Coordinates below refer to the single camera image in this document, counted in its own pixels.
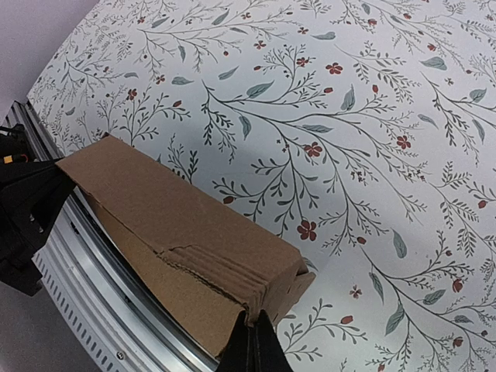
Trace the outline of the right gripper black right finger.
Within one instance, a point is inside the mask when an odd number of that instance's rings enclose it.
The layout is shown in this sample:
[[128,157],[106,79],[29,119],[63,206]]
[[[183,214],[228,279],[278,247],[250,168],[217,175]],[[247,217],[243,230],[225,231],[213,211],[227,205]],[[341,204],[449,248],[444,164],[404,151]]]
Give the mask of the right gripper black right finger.
[[270,317],[260,311],[254,326],[253,367],[259,372],[292,372],[277,335],[270,322]]

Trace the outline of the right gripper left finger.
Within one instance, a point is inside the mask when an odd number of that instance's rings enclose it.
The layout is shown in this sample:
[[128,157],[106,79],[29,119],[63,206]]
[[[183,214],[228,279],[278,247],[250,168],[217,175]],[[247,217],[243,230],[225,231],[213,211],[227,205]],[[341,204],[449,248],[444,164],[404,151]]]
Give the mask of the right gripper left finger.
[[232,329],[217,372],[253,371],[252,329],[246,324],[246,312],[241,311]]

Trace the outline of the brown cardboard box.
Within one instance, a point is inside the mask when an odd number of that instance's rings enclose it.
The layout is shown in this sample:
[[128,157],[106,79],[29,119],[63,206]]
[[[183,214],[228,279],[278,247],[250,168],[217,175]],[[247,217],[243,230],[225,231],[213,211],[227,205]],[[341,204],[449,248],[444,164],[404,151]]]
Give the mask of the brown cardboard box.
[[212,356],[245,312],[279,323],[315,280],[299,250],[114,136],[57,162],[139,278]]

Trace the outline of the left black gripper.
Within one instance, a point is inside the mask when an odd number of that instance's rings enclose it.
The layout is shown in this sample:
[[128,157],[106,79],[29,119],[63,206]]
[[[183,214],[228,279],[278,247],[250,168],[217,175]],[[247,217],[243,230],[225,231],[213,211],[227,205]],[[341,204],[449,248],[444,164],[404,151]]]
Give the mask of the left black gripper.
[[30,297],[42,287],[32,262],[75,183],[56,160],[1,166],[1,282]]

